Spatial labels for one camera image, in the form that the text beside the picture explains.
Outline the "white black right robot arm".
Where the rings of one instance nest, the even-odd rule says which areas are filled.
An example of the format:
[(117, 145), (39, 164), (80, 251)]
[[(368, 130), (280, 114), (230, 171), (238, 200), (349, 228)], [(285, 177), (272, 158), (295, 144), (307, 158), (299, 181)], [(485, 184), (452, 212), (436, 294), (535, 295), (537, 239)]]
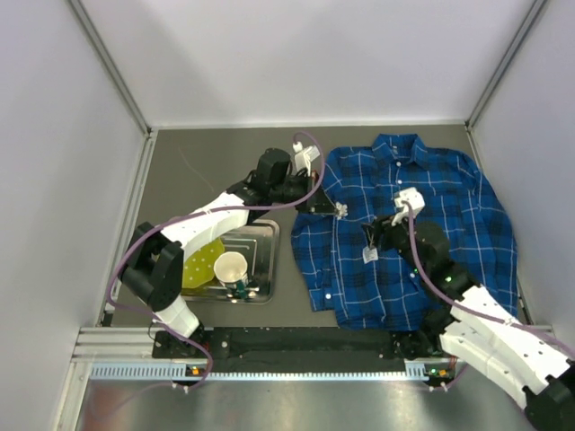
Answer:
[(423, 328), (441, 349), (464, 360), (516, 402), (537, 430), (574, 428), (574, 358), (558, 342), (509, 314), (449, 252), (432, 222), (378, 217), (362, 230), (369, 248), (396, 250), (430, 296), (444, 301)]

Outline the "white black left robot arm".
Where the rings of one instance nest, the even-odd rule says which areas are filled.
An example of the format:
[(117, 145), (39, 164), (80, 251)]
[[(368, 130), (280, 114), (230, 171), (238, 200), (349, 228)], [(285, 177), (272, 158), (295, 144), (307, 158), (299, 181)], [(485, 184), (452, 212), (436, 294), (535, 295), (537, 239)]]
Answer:
[(118, 280), (150, 310), (156, 321), (186, 339), (200, 322), (181, 296), (184, 262), (221, 235), (248, 225), (273, 209), (293, 207), (311, 215), (339, 215), (321, 184), (324, 169), (314, 170), (314, 160), (324, 159), (317, 145), (293, 146), (289, 154), (269, 148), (248, 176), (215, 200), (170, 224), (141, 224), (121, 261)]

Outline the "blue plaid shirt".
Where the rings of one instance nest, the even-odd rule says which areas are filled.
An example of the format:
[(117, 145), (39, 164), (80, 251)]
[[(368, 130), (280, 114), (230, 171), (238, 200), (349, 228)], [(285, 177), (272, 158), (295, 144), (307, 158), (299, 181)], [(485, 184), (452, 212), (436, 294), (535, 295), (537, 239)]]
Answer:
[(299, 215), (291, 232), (312, 309), (333, 312), (344, 329), (412, 331), (438, 307), (418, 272), (397, 251), (370, 251), (362, 229), (392, 214), (394, 194), (409, 187), (425, 201), (419, 220), (438, 224), (451, 257), (516, 313), (517, 246), (491, 184), (467, 154), (428, 147), (415, 134), (383, 134), (328, 154), (323, 188), (348, 213)]

